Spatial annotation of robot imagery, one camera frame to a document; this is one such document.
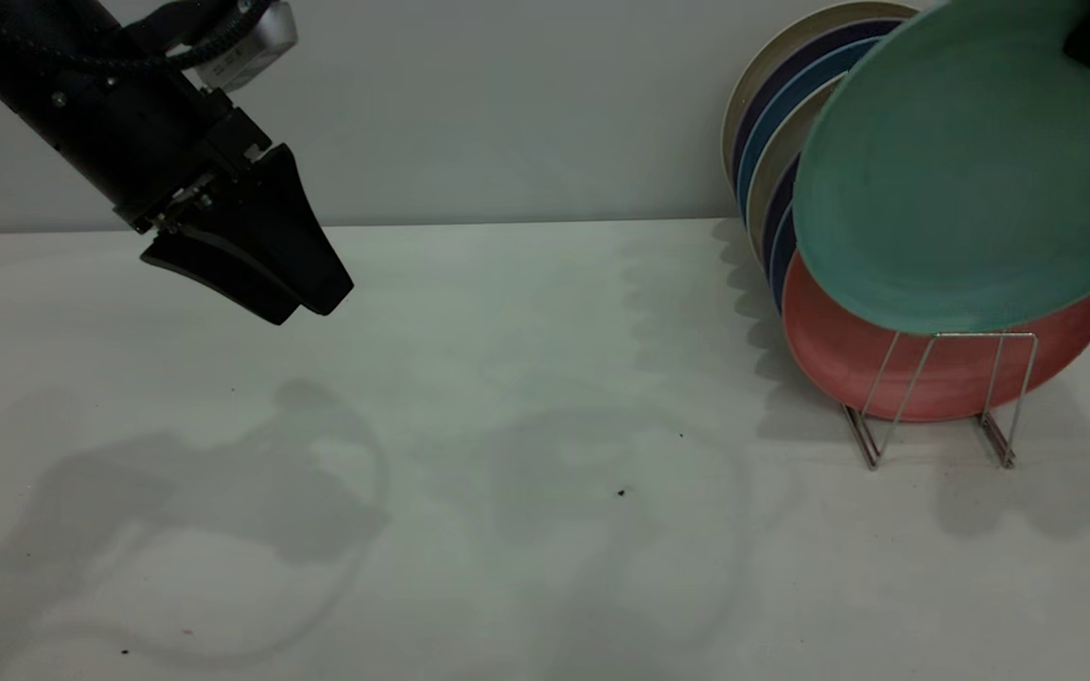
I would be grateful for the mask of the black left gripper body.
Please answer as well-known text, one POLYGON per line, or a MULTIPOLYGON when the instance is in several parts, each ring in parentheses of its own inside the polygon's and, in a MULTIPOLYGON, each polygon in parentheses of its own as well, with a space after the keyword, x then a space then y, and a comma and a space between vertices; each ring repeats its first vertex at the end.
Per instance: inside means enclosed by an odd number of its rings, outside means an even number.
POLYGON ((39 134, 140 234, 173 224, 175 203, 245 177, 272 147, 229 96, 169 69, 55 75, 39 100, 39 134))

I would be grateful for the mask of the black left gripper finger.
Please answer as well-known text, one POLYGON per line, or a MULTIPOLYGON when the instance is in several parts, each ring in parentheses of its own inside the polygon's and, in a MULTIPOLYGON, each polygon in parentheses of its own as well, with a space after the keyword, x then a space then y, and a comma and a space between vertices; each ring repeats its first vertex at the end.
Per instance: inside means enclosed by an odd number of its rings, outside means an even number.
POLYGON ((187 277, 276 326, 300 307, 289 285, 289 255, 243 233, 229 236, 195 227, 165 230, 140 254, 149 266, 187 277))
POLYGON ((300 301, 299 309, 328 316, 354 288, 312 210, 287 144, 261 156, 241 181, 220 191, 195 228, 229 236, 250 233, 289 250, 287 280, 300 301))

